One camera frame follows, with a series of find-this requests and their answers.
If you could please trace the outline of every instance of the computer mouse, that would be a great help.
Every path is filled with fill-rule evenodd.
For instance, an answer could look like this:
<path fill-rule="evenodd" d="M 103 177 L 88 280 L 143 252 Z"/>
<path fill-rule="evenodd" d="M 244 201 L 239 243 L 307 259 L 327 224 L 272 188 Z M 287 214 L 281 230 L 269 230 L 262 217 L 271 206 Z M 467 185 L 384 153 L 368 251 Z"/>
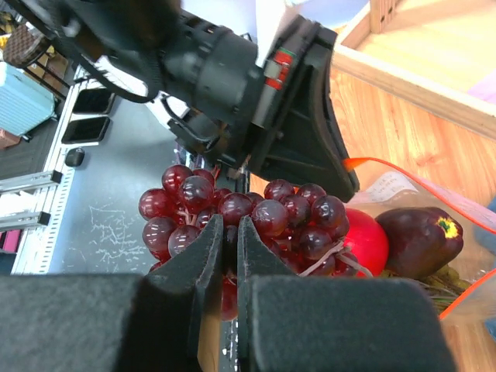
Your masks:
<path fill-rule="evenodd" d="M 84 159 L 84 150 L 80 147 L 70 149 L 65 156 L 65 165 L 68 167 L 79 167 Z"/>

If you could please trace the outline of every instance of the clear plastic bag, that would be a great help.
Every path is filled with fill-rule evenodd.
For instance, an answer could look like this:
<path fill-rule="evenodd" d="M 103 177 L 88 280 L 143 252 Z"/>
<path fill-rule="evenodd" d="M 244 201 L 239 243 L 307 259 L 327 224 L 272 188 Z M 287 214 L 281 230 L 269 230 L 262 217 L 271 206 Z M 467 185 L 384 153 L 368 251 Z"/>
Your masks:
<path fill-rule="evenodd" d="M 440 314 L 443 324 L 458 326 L 496 318 L 496 246 L 484 247 L 474 237 L 475 229 L 496 234 L 496 214 L 383 160 L 348 159 L 345 165 L 352 170 L 366 162 L 373 164 L 377 168 L 374 173 L 381 176 L 365 191 L 358 192 L 349 206 L 373 217 L 393 208 L 438 207 L 463 227 L 463 250 L 449 265 L 471 286 Z"/>

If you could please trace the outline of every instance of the gray table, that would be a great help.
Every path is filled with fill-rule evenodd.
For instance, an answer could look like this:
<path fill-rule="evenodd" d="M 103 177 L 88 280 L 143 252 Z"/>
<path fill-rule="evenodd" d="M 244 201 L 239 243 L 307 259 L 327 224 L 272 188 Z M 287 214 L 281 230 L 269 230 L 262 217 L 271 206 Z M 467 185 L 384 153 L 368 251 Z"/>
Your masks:
<path fill-rule="evenodd" d="M 157 261 L 141 239 L 138 200 L 175 163 L 174 135 L 145 105 L 118 98 L 103 141 L 84 148 L 60 226 L 51 274 L 142 273 Z"/>

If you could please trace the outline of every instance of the black phone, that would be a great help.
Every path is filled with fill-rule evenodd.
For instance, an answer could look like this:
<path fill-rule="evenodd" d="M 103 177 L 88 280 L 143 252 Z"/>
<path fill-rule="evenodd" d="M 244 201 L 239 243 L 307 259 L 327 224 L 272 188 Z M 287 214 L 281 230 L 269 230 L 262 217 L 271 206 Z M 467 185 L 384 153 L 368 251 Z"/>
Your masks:
<path fill-rule="evenodd" d="M 108 116 L 74 120 L 67 124 L 62 143 L 71 145 L 73 143 L 100 142 L 110 125 Z"/>
<path fill-rule="evenodd" d="M 112 109 L 115 94 L 106 88 L 83 89 L 74 103 L 74 114 L 104 114 Z"/>

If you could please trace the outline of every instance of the wooden tray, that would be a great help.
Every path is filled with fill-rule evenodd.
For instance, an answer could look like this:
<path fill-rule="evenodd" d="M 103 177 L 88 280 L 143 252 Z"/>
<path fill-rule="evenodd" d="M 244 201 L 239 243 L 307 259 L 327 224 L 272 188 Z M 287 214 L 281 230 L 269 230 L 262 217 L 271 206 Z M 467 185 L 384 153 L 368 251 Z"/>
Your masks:
<path fill-rule="evenodd" d="M 494 41 L 495 0 L 370 0 L 340 33 L 332 65 L 496 139 L 496 105 L 481 99 L 496 94 Z M 484 80 L 493 92 L 468 93 Z"/>

